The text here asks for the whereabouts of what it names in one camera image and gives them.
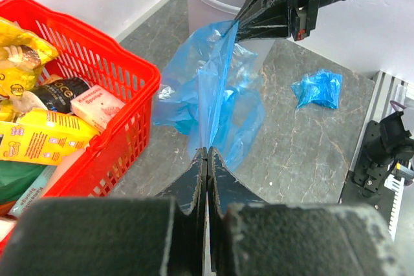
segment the green package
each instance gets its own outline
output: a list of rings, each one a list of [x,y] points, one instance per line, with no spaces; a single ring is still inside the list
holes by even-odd
[[[0,204],[17,200],[45,167],[39,164],[0,160]]]

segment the basket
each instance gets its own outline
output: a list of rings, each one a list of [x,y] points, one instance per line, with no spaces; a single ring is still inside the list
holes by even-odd
[[[160,72],[103,32],[33,0],[3,0],[0,16],[17,21],[58,49],[60,56],[46,64],[40,82],[51,74],[77,76],[99,84],[125,103],[45,194],[106,196],[148,145],[151,98],[160,85]],[[0,241],[0,254],[6,239]]]

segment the blue plastic bag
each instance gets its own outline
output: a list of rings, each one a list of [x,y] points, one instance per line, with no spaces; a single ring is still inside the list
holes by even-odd
[[[342,75],[328,70],[319,70],[314,75],[304,75],[300,81],[292,84],[292,90],[298,99],[297,109],[308,103],[324,107],[339,107],[342,87]]]
[[[189,136],[188,154],[216,147],[231,170],[250,151],[265,118],[254,72],[257,54],[235,44],[238,23],[198,29],[162,73],[153,111],[155,125],[174,126]]]

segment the crumpled blue plastic bag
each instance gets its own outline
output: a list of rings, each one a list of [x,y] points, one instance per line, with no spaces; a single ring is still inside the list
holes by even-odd
[[[291,87],[298,99],[297,109],[308,103],[337,109],[341,96],[342,75],[321,69],[312,76],[302,76],[301,80],[293,83]]]
[[[224,21],[194,32],[164,69],[153,111],[155,125],[189,136],[190,158],[198,148],[214,146],[232,171],[265,119],[257,54],[235,44],[237,28]]]

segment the folded blue plastic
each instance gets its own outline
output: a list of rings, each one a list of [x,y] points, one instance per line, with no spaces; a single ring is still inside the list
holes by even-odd
[[[224,21],[194,32],[164,69],[153,111],[155,125],[189,136],[190,158],[198,148],[214,146],[233,171],[265,119],[257,54],[235,44],[237,28]]]
[[[297,109],[315,103],[324,107],[339,107],[342,87],[342,75],[328,70],[319,70],[314,75],[302,76],[301,80],[292,84],[292,90],[298,99]]]

